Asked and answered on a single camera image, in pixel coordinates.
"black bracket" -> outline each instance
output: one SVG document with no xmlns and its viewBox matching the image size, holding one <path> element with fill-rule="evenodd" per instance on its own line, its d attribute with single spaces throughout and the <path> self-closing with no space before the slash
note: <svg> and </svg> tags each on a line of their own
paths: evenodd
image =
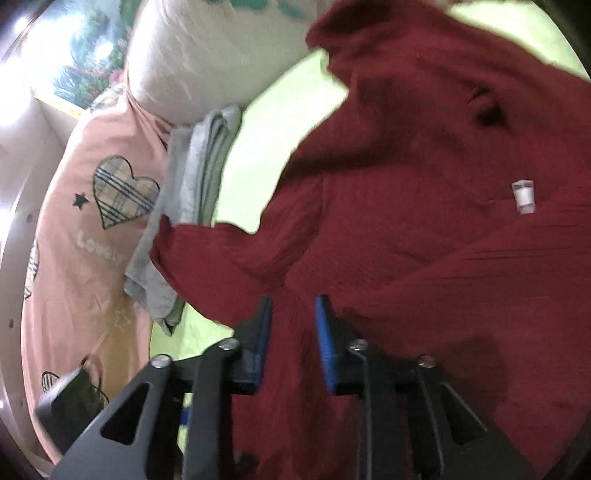
<svg viewBox="0 0 591 480">
<path fill-rule="evenodd" d="M 155 356 L 88 426 L 52 480 L 172 480 L 185 393 L 189 410 L 183 480 L 232 480 L 231 396 L 254 395 L 264 373 L 271 300 L 203 355 Z"/>
<path fill-rule="evenodd" d="M 407 478 L 405 429 L 396 408 L 402 397 L 421 480 L 535 479 L 509 439 L 474 412 L 432 357 L 386 357 L 335 318 L 326 296 L 317 299 L 316 325 L 329 393 L 360 398 L 356 479 Z"/>
</svg>

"folded towel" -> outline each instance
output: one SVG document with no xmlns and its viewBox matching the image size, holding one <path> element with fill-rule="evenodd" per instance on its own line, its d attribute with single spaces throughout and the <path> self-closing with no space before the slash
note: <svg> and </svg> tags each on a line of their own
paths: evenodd
<svg viewBox="0 0 591 480">
<path fill-rule="evenodd" d="M 164 182 L 148 226 L 125 270 L 124 289 L 140 302 L 167 335 L 179 323 L 183 301 L 150 261 L 161 215 L 173 225 L 212 224 L 223 166 L 242 114 L 231 106 L 212 111 L 194 127 L 175 128 L 168 144 Z"/>
</svg>

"wall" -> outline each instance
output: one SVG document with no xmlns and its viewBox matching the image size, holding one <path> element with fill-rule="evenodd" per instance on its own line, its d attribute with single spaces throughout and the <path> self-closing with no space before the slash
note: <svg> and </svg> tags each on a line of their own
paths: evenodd
<svg viewBox="0 0 591 480">
<path fill-rule="evenodd" d="M 57 108 L 54 108 L 47 103 L 40 102 L 40 105 L 47 123 L 56 133 L 60 145 L 65 149 L 68 139 L 70 138 L 70 134 L 78 123 L 78 119 L 68 115 L 67 113 L 60 112 Z"/>
<path fill-rule="evenodd" d="M 0 209 L 14 216 L 8 235 L 0 236 L 0 418 L 31 463 L 48 469 L 50 464 L 35 455 L 43 453 L 24 395 L 21 310 L 37 216 L 64 148 L 21 74 L 18 59 L 0 72 L 0 79 L 11 82 L 8 90 L 0 89 Z"/>
</svg>

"plaid heart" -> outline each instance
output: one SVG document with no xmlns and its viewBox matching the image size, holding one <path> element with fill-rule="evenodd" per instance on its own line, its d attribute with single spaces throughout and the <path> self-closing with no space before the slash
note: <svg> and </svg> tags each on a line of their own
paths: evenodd
<svg viewBox="0 0 591 480">
<path fill-rule="evenodd" d="M 155 180 L 134 177 L 129 162 L 118 155 L 99 163 L 93 188 L 103 230 L 147 215 L 160 192 Z"/>
</svg>

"pillowcase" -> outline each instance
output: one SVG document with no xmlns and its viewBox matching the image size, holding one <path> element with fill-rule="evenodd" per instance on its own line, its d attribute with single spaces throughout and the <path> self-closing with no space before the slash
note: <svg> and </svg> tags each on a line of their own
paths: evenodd
<svg viewBox="0 0 591 480">
<path fill-rule="evenodd" d="M 333 0 L 148 0 L 128 54 L 136 100 L 174 124 L 247 107 L 308 55 L 309 27 Z"/>
</svg>

